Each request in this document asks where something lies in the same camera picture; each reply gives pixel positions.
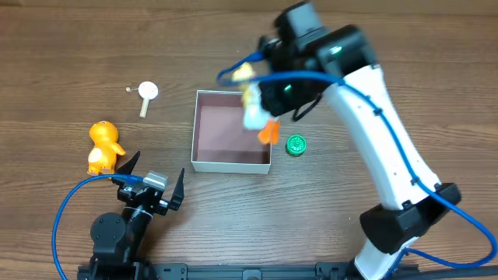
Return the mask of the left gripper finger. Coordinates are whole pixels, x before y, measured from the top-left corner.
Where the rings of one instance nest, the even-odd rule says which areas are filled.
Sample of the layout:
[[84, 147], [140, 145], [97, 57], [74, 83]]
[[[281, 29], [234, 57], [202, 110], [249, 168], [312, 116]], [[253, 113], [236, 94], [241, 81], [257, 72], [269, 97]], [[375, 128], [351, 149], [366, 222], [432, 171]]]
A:
[[139, 160], [141, 152], [137, 151], [136, 154], [133, 155], [132, 158], [130, 158], [129, 161], [121, 165], [119, 168], [115, 170], [115, 174], [121, 174], [121, 175], [131, 175], [133, 169], [135, 168], [136, 163]]
[[169, 201], [168, 208], [177, 211], [184, 200], [184, 169], [181, 170], [174, 191]]

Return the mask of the orange dinosaur toy figure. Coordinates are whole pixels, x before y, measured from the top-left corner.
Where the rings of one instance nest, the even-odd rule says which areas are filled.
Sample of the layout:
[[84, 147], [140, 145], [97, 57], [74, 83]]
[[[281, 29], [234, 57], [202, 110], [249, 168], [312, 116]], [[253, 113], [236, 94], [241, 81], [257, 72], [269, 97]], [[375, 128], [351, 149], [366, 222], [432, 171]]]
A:
[[93, 148], [88, 155], [90, 176], [113, 174], [117, 156], [124, 156], [126, 151], [117, 143], [118, 130], [109, 121], [98, 121], [89, 130]]

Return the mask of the white duck plush toy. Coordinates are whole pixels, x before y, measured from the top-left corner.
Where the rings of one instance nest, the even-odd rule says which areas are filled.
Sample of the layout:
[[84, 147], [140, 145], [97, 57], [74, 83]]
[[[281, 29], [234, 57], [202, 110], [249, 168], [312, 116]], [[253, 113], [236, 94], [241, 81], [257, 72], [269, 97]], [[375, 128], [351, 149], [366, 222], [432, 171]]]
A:
[[261, 89], [256, 82], [243, 82], [239, 86], [244, 109], [243, 125], [247, 130], [258, 131], [258, 141], [275, 145], [279, 142], [280, 121], [261, 105]]

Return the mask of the green round plastic toy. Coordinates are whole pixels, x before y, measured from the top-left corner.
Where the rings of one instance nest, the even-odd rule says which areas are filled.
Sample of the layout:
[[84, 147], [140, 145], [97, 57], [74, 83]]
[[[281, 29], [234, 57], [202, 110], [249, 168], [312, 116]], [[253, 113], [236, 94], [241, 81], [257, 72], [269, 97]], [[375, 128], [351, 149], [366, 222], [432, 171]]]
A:
[[307, 149], [307, 141], [302, 135], [290, 135], [286, 142], [286, 151], [291, 156], [301, 156]]

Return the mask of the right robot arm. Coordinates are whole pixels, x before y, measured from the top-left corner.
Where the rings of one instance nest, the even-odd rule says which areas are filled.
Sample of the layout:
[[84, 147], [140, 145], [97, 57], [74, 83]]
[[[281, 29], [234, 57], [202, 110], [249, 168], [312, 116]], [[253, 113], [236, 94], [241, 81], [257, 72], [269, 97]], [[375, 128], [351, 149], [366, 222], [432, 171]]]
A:
[[285, 9], [274, 22], [277, 38], [261, 40], [272, 77], [261, 82], [261, 105], [294, 119], [327, 100], [348, 126], [366, 162], [378, 205], [360, 224], [366, 243], [350, 262], [347, 279], [382, 279], [431, 226], [461, 200], [413, 145], [391, 102], [384, 73], [361, 29], [325, 27], [309, 2]]

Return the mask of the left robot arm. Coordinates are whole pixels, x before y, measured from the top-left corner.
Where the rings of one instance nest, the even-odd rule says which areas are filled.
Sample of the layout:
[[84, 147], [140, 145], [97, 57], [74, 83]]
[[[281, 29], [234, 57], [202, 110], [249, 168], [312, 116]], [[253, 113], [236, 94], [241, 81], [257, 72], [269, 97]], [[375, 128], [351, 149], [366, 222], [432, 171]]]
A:
[[132, 175], [140, 154], [121, 166], [111, 178], [117, 185], [117, 199], [124, 203], [122, 213], [108, 212], [91, 226], [93, 256], [103, 262], [135, 261], [154, 215], [176, 211], [184, 200], [184, 171], [181, 171], [170, 199], [164, 199], [168, 176], [154, 171], [144, 177]]

